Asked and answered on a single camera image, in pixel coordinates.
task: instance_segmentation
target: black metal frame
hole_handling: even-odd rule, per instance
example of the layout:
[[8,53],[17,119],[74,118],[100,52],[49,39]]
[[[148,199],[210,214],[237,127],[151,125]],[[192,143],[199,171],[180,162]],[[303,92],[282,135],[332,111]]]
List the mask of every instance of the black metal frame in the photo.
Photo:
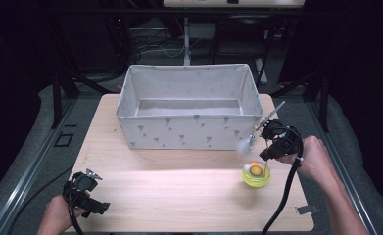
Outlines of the black metal frame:
[[353,33],[351,28],[352,25],[355,25],[356,21],[359,21],[359,14],[360,11],[355,10],[344,17],[342,25],[332,37],[322,63],[316,71],[313,71],[307,76],[294,81],[288,86],[270,94],[271,97],[279,97],[296,88],[300,84],[307,82],[308,87],[303,94],[303,98],[306,102],[312,102],[315,100],[320,90],[318,119],[325,132],[329,131],[327,125],[329,77],[334,68],[334,65],[337,63],[337,55],[341,54],[341,51],[345,49],[347,43],[350,41]]
[[[248,24],[245,25],[245,23],[239,23],[240,20],[242,19],[250,19],[253,20],[256,23]],[[229,17],[226,17],[224,19],[221,19],[218,24],[216,25],[216,30],[215,30],[215,36],[214,36],[214,41],[213,45],[211,48],[211,53],[212,53],[212,64],[215,64],[215,59],[217,56],[249,56],[253,58],[253,61],[256,59],[261,59],[262,60],[262,67],[256,68],[256,87],[259,89],[259,85],[261,84],[261,77],[264,72],[265,65],[267,63],[268,59],[268,52],[269,48],[273,42],[273,38],[275,35],[275,32],[281,28],[283,25],[283,21],[280,19],[280,17],[277,16],[271,16],[271,15],[260,15],[260,14],[255,14],[255,15],[232,15]],[[239,53],[239,52],[232,52],[232,53],[221,53],[221,41],[233,41],[236,42],[236,38],[231,39],[228,34],[230,32],[236,32],[236,30],[239,30],[240,32],[244,32],[249,28],[251,32],[254,31],[254,33],[250,33],[250,41],[253,42],[254,39],[256,38],[256,45],[259,45],[262,50],[256,51],[256,52],[251,52],[251,53]],[[264,32],[267,31],[267,37],[264,38]],[[245,43],[239,43],[239,48],[244,45],[240,44],[245,44]]]
[[[302,9],[269,9],[269,8],[258,8],[258,9],[248,9],[248,8],[184,8],[184,9],[178,9],[178,8],[161,8],[161,9],[79,9],[79,10],[69,10],[69,9],[46,9],[46,8],[36,8],[33,9],[33,12],[40,17],[54,17],[59,15],[90,15],[90,16],[118,16],[123,19],[128,17],[180,17],[180,18],[199,18],[199,17],[225,17],[229,15],[234,14],[247,14],[247,15],[276,15],[283,19],[338,19],[340,17],[346,17],[351,14],[351,10],[347,9],[344,11],[314,11],[314,12],[305,12]],[[128,28],[125,29],[126,35],[128,35]],[[81,82],[84,82],[88,86],[91,86],[95,90],[101,92],[102,94],[105,93],[114,93],[111,92],[93,81],[90,81],[88,78],[84,77],[81,74],[74,73],[73,76],[78,79]],[[328,131],[328,127],[326,125],[326,112],[327,112],[327,100],[328,100],[328,73],[323,72],[323,70],[319,72],[313,72],[311,75],[304,77],[300,79],[299,81],[294,82],[293,84],[283,88],[282,90],[279,90],[277,92],[274,92],[271,94],[272,97],[278,97],[290,89],[296,87],[298,84],[306,81],[306,80],[318,80],[321,81],[321,83],[317,84],[315,83],[314,86],[309,87],[308,92],[304,94],[304,98],[306,98],[306,101],[312,101],[315,99],[315,94],[318,93],[319,89],[322,90],[321,92],[321,100],[320,100],[320,115],[319,115],[319,121],[325,131]],[[65,78],[55,80],[53,84],[61,85],[61,82],[64,82]],[[71,90],[71,96],[77,97],[78,90],[75,91],[72,89],[72,85],[68,84],[68,90]],[[59,98],[58,92],[60,91],[59,88],[55,89],[55,103],[58,103],[55,105],[55,121],[53,124],[53,127],[55,127],[61,119],[61,98]]]

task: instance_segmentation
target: yellow cup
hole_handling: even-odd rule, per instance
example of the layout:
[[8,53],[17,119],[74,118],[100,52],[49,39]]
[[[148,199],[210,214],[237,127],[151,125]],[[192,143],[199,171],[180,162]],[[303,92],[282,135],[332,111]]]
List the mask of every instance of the yellow cup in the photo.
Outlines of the yellow cup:
[[253,161],[243,166],[242,177],[248,185],[261,188],[270,181],[270,169],[265,164]]

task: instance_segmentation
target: white box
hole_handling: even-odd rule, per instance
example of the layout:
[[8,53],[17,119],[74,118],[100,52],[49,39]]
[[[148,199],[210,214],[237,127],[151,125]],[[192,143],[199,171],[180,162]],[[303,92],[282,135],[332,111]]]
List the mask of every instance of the white box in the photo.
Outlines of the white box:
[[235,150],[263,106],[248,65],[133,65],[116,115],[131,149]]

